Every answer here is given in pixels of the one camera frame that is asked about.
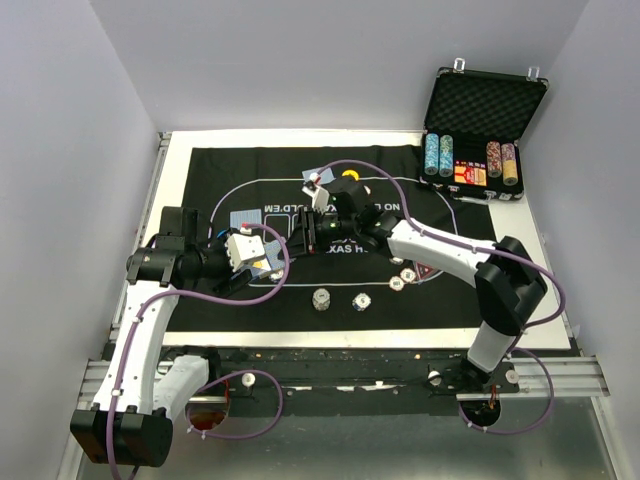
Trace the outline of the blue yellow card box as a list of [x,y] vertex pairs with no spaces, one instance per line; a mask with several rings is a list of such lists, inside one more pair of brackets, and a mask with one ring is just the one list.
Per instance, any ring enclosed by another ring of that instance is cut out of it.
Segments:
[[266,257],[254,262],[250,266],[250,271],[254,278],[266,278],[272,273],[285,269],[286,262],[282,247],[277,240],[273,240],[264,245]]

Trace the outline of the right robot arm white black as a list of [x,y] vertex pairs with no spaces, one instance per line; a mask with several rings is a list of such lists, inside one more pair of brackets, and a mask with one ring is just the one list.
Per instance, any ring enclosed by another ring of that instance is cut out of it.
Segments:
[[287,241],[290,256],[326,253],[333,243],[352,240],[369,253],[429,265],[466,282],[476,291],[482,322],[460,379],[474,392],[493,384],[496,368],[548,292],[522,243],[512,237],[473,240],[383,210],[351,177],[327,184],[313,177],[302,190],[311,204],[297,212]]

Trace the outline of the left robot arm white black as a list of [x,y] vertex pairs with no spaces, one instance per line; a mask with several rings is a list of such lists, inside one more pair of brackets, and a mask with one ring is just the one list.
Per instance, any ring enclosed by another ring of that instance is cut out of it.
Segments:
[[262,240],[247,226],[206,243],[198,221],[195,209],[164,208],[158,233],[127,261],[126,303],[109,368],[90,407],[75,410],[70,423],[96,464],[162,466],[175,417],[191,395],[209,395],[221,385],[219,356],[203,347],[186,348],[166,378],[156,377],[179,297],[209,280],[224,298],[247,284],[252,264],[266,257]]

